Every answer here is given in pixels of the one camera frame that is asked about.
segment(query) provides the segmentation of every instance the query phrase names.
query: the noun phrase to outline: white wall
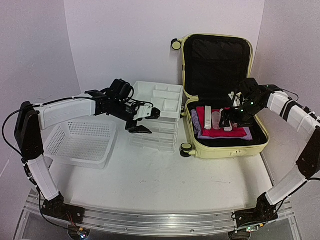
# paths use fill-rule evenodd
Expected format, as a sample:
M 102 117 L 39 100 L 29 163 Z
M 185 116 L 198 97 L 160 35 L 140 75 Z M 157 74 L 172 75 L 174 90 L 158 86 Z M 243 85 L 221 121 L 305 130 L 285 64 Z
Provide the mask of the white wall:
M 171 40 L 191 33 L 234 35 L 256 49 L 264 0 L 65 0 L 70 44 L 82 91 L 115 78 L 182 84 Z
M 300 96 L 320 115 L 320 2 L 266 0 L 252 76 Z M 283 120 L 260 114 L 272 136 L 264 153 L 278 183 L 294 166 L 305 143 Z M 308 183 L 291 198 L 305 240 L 320 236 L 320 184 Z
M 0 7 L 0 124 L 24 101 L 77 95 L 63 0 L 2 0 Z M 6 136 L 14 140 L 13 118 Z M 12 239 L 30 184 L 21 160 L 0 139 L 0 239 Z

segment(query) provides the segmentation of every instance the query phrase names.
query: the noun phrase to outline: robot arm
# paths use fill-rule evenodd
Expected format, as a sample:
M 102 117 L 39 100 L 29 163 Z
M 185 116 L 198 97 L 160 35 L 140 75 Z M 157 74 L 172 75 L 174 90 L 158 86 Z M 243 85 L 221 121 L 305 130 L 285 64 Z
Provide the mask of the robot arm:
M 137 126 L 137 123 L 142 118 L 159 118 L 160 111 L 150 102 L 133 100 L 129 97 L 130 92 L 133 88 L 129 83 L 116 79 L 110 88 L 102 91 L 87 91 L 76 97 L 44 104 L 27 101 L 21 105 L 14 136 L 28 179 L 45 198 L 43 214 L 68 221 L 68 213 L 75 223 L 80 223 L 84 209 L 64 204 L 45 161 L 41 131 L 72 119 L 107 114 L 126 121 L 125 129 L 130 133 L 151 134 L 149 129 Z
M 307 142 L 293 169 L 278 185 L 257 199 L 255 208 L 235 212 L 237 228 L 241 229 L 277 219 L 277 205 L 320 171 L 320 117 L 308 107 L 302 107 L 275 85 L 258 85 L 253 78 L 249 78 L 239 89 L 240 93 L 234 92 L 233 107 L 228 111 L 232 124 L 250 125 L 254 115 L 268 108 L 283 118 Z

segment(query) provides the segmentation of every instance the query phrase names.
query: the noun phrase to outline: open suitcase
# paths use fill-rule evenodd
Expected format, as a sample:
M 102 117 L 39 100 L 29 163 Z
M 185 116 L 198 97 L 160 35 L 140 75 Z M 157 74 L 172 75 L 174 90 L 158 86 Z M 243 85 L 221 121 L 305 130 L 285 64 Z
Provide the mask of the open suitcase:
M 229 95 L 239 83 L 249 77 L 253 50 L 251 44 L 233 36 L 191 34 L 171 42 L 174 50 L 182 48 L 183 90 L 188 100 L 184 115 L 190 142 L 181 145 L 183 157 L 203 159 L 231 158 L 259 154 L 269 142 L 269 134 L 258 118 L 250 133 L 252 140 L 199 139 L 195 135 L 191 110 L 199 106 L 212 109 L 231 107 Z

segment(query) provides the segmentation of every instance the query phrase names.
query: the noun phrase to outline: red cloth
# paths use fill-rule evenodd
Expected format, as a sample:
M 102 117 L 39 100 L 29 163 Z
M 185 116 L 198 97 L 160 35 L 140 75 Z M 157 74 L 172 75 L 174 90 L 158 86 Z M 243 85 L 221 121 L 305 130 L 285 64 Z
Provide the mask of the red cloth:
M 219 112 L 219 109 L 212 109 L 211 112 Z M 205 129 L 205 107 L 198 106 L 196 108 L 196 113 L 199 117 L 199 122 L 201 125 L 202 136 L 212 137 L 212 138 L 219 138 L 219 137 L 245 137 L 247 136 L 246 131 L 243 127 L 234 127 L 232 131 L 225 131 L 223 128 L 219 130 L 215 130 L 213 127 L 210 130 Z

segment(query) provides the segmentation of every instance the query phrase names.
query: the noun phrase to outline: white plastic basket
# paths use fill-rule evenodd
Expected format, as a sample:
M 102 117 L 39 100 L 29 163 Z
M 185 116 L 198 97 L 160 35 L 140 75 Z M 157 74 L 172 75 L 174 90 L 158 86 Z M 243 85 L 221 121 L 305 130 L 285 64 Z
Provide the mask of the white plastic basket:
M 63 164 L 103 169 L 117 125 L 91 118 L 57 124 L 44 144 L 44 155 Z

